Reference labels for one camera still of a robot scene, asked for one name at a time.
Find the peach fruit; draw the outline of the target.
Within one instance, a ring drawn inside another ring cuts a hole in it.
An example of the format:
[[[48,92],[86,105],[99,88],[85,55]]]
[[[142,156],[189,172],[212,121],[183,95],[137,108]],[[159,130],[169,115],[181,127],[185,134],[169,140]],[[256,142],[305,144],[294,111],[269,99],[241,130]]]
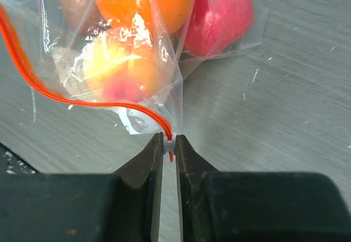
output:
[[[141,102],[170,82],[156,52],[149,30],[106,30],[84,47],[84,80],[101,102]]]

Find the red apple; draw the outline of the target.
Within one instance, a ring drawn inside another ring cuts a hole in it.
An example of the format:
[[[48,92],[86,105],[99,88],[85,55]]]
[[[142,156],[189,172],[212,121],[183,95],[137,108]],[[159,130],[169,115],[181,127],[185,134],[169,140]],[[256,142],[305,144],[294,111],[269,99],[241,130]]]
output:
[[[220,55],[254,19],[253,0],[195,0],[183,51],[203,59]]]

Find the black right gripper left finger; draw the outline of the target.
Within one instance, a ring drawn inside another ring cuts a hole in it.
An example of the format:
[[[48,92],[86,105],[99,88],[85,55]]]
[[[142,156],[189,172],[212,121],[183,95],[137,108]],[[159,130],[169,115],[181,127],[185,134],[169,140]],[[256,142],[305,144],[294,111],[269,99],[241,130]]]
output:
[[[1,241],[158,241],[163,135],[113,173],[1,173]]]

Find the clear orange zip bag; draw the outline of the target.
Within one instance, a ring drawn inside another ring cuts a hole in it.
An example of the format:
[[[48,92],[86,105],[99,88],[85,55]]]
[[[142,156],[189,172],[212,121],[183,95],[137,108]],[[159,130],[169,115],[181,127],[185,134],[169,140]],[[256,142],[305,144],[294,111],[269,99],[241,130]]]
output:
[[[183,81],[203,61],[261,44],[259,0],[1,0],[1,34],[40,94],[116,112],[130,134],[162,132],[174,155]]]

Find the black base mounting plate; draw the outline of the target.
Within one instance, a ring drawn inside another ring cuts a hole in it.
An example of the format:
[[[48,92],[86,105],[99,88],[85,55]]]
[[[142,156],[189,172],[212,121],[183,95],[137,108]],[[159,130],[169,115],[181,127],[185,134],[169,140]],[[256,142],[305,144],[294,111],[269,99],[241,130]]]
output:
[[[26,161],[22,160],[2,143],[0,144],[0,171],[1,174],[37,174],[39,173]]]

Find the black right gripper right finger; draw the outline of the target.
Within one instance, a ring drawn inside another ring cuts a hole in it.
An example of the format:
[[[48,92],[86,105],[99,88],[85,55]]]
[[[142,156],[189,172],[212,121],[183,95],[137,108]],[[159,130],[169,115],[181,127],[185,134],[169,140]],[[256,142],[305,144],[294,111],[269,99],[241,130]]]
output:
[[[314,172],[222,172],[175,140],[181,241],[350,241],[350,211]]]

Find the brown kiwi fruit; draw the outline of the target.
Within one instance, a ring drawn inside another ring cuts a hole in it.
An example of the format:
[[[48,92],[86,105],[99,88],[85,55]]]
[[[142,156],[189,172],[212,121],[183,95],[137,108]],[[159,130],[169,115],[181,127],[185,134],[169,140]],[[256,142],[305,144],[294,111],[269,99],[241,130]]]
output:
[[[62,14],[72,28],[81,35],[94,36],[107,29],[95,0],[59,0]]]

